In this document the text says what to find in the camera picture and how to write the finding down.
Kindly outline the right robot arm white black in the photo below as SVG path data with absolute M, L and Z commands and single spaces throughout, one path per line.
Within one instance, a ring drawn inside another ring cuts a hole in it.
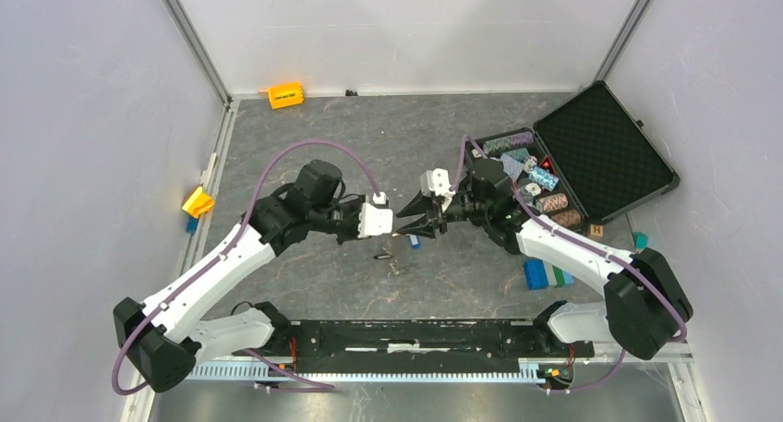
M 686 339 L 693 307 L 658 251 L 601 245 L 555 223 L 524 202 L 495 160 L 475 161 L 456 188 L 442 169 L 425 172 L 420 183 L 396 214 L 412 220 L 399 233 L 434 238 L 449 223 L 470 222 L 507 252 L 548 262 L 600 294 L 598 302 L 561 302 L 542 312 L 533 331 L 540 353 L 555 356 L 577 342 L 616 343 L 650 360 L 666 344 Z

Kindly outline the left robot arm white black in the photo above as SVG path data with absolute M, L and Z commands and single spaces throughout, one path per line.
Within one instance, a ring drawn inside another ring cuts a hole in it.
M 338 167 L 307 163 L 294 182 L 253 200 L 229 234 L 175 281 L 142 301 L 126 297 L 116 304 L 120 354 L 114 391 L 167 392 L 196 365 L 216 357 L 250 348 L 282 353 L 289 329 L 258 308 L 216 320 L 203 317 L 249 274 L 312 232 L 335 235 L 339 244 L 390 232 L 393 213 L 384 193 L 348 195 L 343 189 Z

